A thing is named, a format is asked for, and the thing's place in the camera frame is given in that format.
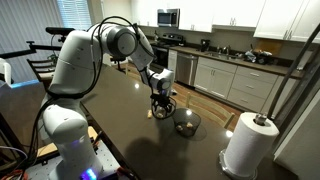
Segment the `stove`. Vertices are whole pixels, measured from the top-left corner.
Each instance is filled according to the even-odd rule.
[[[184,42],[184,37],[178,34],[164,33],[159,41],[151,43],[157,59],[152,61],[150,69],[156,73],[161,73],[164,68],[168,68],[169,47],[179,46]]]

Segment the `kitchen appliance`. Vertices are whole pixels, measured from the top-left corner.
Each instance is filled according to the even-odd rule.
[[[194,86],[198,64],[198,56],[178,52],[176,81]]]
[[[178,27],[180,9],[158,9],[158,26]]]
[[[178,46],[184,42],[184,37],[178,34],[164,33],[158,41],[151,43],[153,53],[157,59],[150,64],[150,69],[156,73],[161,73],[164,68],[168,68],[169,47]]]
[[[209,50],[209,45],[210,45],[210,40],[209,39],[201,39],[201,48],[200,51],[208,51]]]

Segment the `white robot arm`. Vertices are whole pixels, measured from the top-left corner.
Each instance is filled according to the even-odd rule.
[[[45,130],[63,159],[50,173],[49,179],[79,179],[92,174],[99,177],[102,172],[103,167],[91,146],[88,124],[79,105],[81,97],[90,92],[98,80],[103,53],[130,56],[142,81],[158,90],[157,94],[151,95],[153,112],[161,109],[164,117],[174,113],[175,103],[170,98],[173,71],[164,70],[157,74],[149,69],[154,55],[139,28],[101,23],[88,31],[72,31],[63,44],[55,75],[44,99],[47,107],[42,107],[45,109]]]

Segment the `window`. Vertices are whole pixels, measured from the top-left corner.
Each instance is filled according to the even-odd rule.
[[[64,27],[89,29],[91,19],[87,0],[57,0],[57,2]]]

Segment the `microwave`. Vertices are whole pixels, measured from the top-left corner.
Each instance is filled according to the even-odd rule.
[[[178,27],[180,9],[158,9],[158,26]]]

